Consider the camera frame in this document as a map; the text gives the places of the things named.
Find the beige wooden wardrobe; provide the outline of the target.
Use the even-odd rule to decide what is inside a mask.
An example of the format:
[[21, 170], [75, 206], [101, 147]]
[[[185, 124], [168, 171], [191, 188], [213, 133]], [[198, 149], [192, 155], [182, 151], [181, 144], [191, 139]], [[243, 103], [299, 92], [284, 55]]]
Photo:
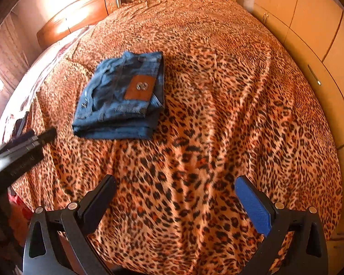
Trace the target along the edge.
[[328, 243], [331, 274], [344, 274], [344, 6], [339, 0], [254, 0], [253, 15], [285, 46], [307, 77], [337, 148], [342, 215]]

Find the leopard print bed cover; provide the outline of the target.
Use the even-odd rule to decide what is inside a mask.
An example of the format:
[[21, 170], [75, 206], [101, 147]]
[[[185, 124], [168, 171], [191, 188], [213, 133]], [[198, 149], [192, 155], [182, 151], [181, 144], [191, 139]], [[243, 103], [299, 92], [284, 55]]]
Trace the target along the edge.
[[[80, 94], [102, 60], [126, 51], [164, 56], [152, 139], [76, 137]], [[241, 175], [289, 209], [316, 207], [326, 238], [341, 217], [341, 169], [321, 106], [280, 42], [233, 1], [139, 0], [113, 12], [48, 75], [26, 126], [58, 135], [15, 192], [30, 209], [61, 209], [113, 175], [116, 196], [90, 240], [133, 271], [239, 273], [263, 240], [234, 192]]]

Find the blue denim jeans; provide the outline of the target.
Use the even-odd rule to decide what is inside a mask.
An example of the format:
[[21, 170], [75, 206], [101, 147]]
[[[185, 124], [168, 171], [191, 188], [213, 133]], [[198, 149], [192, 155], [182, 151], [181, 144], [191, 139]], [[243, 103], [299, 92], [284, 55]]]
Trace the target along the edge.
[[149, 140], [163, 108], [162, 52], [126, 51], [95, 69], [79, 98], [73, 133], [96, 140]]

